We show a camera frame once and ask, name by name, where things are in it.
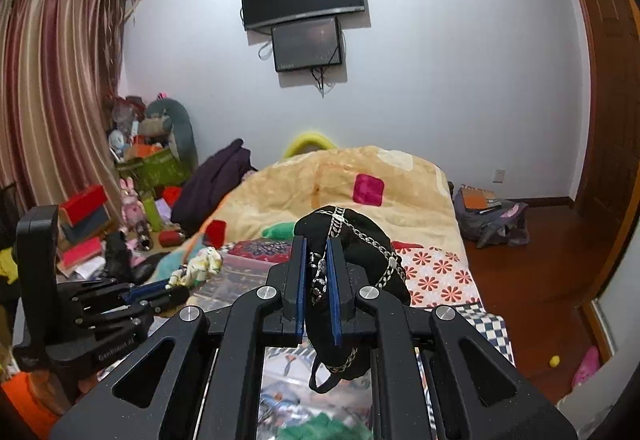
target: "pink bunny toy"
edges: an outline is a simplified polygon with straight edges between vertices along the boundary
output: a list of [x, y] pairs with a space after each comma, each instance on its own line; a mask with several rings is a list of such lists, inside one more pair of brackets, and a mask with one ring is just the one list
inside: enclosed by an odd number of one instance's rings
[[138, 193], [133, 187], [133, 179], [120, 180], [122, 190], [122, 220], [129, 229], [134, 229], [137, 224], [146, 221], [145, 208], [138, 199]]

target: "dark purple jacket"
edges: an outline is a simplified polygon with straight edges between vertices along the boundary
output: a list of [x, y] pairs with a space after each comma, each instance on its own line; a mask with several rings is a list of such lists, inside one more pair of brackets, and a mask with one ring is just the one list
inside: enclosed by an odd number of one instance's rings
[[174, 203], [171, 221], [179, 223], [187, 235], [198, 231], [225, 195], [240, 185], [242, 176], [255, 171], [251, 151], [242, 147], [241, 139], [221, 149], [193, 173]]

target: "triangular cutout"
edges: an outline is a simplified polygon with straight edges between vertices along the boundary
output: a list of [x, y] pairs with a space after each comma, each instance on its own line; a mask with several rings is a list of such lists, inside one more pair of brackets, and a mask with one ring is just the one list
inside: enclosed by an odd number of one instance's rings
[[113, 387], [114, 396], [134, 406], [149, 407], [174, 346], [171, 339], [159, 343]]
[[460, 350], [483, 406], [491, 407], [501, 400], [515, 396], [516, 387], [511, 380], [473, 342], [462, 339]]

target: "bag strap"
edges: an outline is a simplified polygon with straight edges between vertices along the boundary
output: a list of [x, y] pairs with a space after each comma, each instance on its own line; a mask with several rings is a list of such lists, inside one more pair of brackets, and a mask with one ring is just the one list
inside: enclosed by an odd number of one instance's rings
[[318, 372], [318, 368], [320, 367], [320, 359], [316, 355], [314, 359], [314, 365], [311, 367], [311, 376], [309, 377], [309, 388], [311, 388], [316, 393], [324, 394], [327, 391], [332, 390], [335, 386], [340, 382], [340, 375], [337, 373], [332, 373], [320, 386], [318, 386], [318, 381], [316, 380], [316, 373]]

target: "silver bolt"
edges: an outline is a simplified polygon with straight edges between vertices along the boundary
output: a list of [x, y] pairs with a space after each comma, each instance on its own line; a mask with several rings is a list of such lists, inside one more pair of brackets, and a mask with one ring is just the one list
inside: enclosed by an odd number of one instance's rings
[[272, 299], [276, 296], [278, 291], [273, 286], [261, 286], [256, 292], [260, 299]]
[[374, 286], [363, 286], [358, 293], [363, 299], [375, 299], [380, 295], [380, 290]]
[[180, 310], [180, 319], [183, 321], [193, 321], [200, 315], [200, 309], [197, 306], [185, 306]]
[[450, 321], [456, 316], [456, 311], [450, 306], [438, 306], [436, 308], [436, 317], [439, 317], [443, 321]]

